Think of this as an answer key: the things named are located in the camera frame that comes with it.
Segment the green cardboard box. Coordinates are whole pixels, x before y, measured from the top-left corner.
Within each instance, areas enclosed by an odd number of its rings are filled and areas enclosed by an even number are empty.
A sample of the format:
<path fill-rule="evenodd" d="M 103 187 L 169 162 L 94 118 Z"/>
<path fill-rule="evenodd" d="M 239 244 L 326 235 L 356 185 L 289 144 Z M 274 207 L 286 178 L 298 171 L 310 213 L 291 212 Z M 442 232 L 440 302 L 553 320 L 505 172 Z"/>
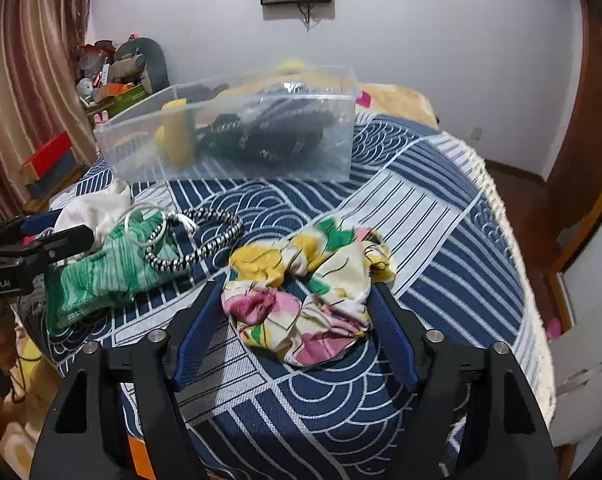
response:
<path fill-rule="evenodd" d="M 100 103 L 87 107 L 85 113 L 89 119 L 92 119 L 95 114 L 102 115 L 104 112 L 107 112 L 108 116 L 113 118 L 124 112 L 124 110 L 148 98 L 148 96 L 146 89 L 141 84 L 137 86 L 126 84 L 124 92 L 119 93 L 117 96 L 108 96 L 107 99 L 104 99 Z"/>

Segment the brown wooden door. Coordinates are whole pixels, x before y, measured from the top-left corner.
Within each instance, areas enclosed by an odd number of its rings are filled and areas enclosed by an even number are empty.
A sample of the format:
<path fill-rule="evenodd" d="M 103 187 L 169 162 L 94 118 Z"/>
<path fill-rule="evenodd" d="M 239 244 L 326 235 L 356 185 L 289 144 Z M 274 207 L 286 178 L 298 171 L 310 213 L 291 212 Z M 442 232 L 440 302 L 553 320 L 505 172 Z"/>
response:
<path fill-rule="evenodd" d="M 566 136 L 547 180 L 552 226 L 574 229 L 551 263 L 562 272 L 583 251 L 602 223 L 602 12 L 581 0 L 583 51 L 578 91 Z"/>

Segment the yellow green sponge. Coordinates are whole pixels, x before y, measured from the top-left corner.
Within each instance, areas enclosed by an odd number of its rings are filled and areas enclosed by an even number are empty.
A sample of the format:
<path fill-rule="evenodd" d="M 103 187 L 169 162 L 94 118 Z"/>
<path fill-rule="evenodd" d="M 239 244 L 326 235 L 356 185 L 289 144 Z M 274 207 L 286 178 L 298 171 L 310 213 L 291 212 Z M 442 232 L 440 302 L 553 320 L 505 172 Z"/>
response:
<path fill-rule="evenodd" d="M 176 99 L 161 108 L 161 125 L 154 142 L 164 162 L 172 168 L 184 168 L 194 161 L 194 118 L 187 99 Z"/>

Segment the floral fabric scrunchie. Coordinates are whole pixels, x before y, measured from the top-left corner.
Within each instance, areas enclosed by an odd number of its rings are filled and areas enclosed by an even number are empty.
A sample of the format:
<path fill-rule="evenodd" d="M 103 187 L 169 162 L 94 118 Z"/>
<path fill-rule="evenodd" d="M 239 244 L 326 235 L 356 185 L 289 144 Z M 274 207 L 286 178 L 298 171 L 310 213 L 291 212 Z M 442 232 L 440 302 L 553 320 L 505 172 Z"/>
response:
<path fill-rule="evenodd" d="M 365 338 L 372 285 L 396 275 L 378 231 L 333 217 L 244 245 L 229 269 L 220 299 L 242 342 L 295 367 L 339 359 Z"/>

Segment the white drawstring pouch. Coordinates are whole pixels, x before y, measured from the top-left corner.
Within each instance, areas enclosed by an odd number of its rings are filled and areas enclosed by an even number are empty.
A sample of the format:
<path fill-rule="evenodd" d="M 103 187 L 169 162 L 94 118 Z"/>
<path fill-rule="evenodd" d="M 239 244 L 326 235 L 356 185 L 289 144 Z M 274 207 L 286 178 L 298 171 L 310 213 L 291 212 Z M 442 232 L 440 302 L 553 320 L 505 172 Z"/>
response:
<path fill-rule="evenodd" d="M 131 206 L 130 186 L 120 179 L 115 179 L 101 191 L 70 200 L 62 208 L 54 224 L 54 232 L 76 226 L 88 226 L 94 234 L 94 242 L 89 251 L 96 252 Z"/>

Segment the clear plastic storage box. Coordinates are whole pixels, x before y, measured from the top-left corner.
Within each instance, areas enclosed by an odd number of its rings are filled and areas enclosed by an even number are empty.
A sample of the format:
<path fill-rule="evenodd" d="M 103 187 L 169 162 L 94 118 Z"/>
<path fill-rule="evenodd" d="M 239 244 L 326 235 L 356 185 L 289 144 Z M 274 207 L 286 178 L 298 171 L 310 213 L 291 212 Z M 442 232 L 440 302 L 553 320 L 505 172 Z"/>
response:
<path fill-rule="evenodd" d="M 290 64 L 172 84 L 95 130 L 112 174 L 142 181 L 350 174 L 358 81 L 348 66 Z"/>

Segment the silver scrubbers plastic bag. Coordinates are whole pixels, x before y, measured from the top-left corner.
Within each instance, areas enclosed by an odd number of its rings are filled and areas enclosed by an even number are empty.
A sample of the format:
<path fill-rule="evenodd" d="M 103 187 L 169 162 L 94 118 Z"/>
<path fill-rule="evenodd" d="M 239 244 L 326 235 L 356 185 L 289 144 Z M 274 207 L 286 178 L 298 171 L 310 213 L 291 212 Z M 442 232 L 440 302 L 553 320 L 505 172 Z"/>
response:
<path fill-rule="evenodd" d="M 279 93 L 260 104 L 250 117 L 240 119 L 258 122 L 266 132 L 273 133 L 274 150 L 284 158 L 280 162 L 267 162 L 269 165 L 291 162 L 314 151 L 322 142 L 325 131 L 337 121 L 329 104 L 321 99 L 307 98 L 304 91 L 287 96 Z"/>

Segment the beige patterned blanket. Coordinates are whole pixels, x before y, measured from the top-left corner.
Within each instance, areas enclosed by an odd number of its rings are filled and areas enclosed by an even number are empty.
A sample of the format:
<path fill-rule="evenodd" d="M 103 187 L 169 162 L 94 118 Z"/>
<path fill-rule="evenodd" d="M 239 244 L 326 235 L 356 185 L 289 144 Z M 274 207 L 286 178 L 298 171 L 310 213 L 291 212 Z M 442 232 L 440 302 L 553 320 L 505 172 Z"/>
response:
<path fill-rule="evenodd" d="M 284 82 L 306 82 L 320 90 L 354 88 L 359 91 L 357 109 L 361 112 L 374 112 L 420 122 L 438 130 L 431 102 L 416 90 L 397 84 L 365 84 L 358 82 L 353 72 L 346 67 L 318 67 L 313 65 L 288 63 L 280 65 L 269 73 L 256 73 L 244 81 L 232 84 L 220 92 L 221 98 L 246 96 L 258 93 L 274 84 Z"/>

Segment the green knitted glove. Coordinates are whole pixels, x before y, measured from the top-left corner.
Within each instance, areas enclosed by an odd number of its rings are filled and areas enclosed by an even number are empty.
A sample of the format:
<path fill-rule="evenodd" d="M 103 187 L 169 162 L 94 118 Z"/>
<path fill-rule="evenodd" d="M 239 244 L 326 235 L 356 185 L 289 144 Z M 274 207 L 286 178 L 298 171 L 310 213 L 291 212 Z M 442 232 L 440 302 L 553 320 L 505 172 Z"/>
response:
<path fill-rule="evenodd" d="M 134 211 L 104 239 L 93 254 L 45 274 L 48 332 L 61 334 L 72 324 L 103 309 L 124 308 L 141 292 L 178 278 L 184 271 L 158 271 L 144 260 L 139 242 L 163 224 L 157 212 Z"/>

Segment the striped red curtain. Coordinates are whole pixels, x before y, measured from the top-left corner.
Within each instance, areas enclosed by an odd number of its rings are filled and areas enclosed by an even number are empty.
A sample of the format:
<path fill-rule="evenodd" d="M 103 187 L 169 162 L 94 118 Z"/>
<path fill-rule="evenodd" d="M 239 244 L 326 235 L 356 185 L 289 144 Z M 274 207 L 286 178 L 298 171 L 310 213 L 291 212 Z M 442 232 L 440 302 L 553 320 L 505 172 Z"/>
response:
<path fill-rule="evenodd" d="M 77 159 L 96 158 L 92 126 L 75 89 L 75 55 L 87 32 L 90 0 L 0 0 L 0 220 L 31 195 L 20 168 L 58 133 Z"/>

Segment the grey green plush toy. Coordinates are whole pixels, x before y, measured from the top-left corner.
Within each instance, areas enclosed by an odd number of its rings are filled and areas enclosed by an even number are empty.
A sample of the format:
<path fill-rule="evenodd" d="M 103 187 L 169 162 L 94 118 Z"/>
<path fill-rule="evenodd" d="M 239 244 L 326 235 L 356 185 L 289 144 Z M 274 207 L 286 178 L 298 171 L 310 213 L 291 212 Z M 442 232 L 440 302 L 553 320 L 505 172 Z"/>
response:
<path fill-rule="evenodd" d="M 170 85 L 165 56 L 153 39 L 138 37 L 121 44 L 114 52 L 109 68 L 109 82 L 139 82 L 151 96 Z"/>

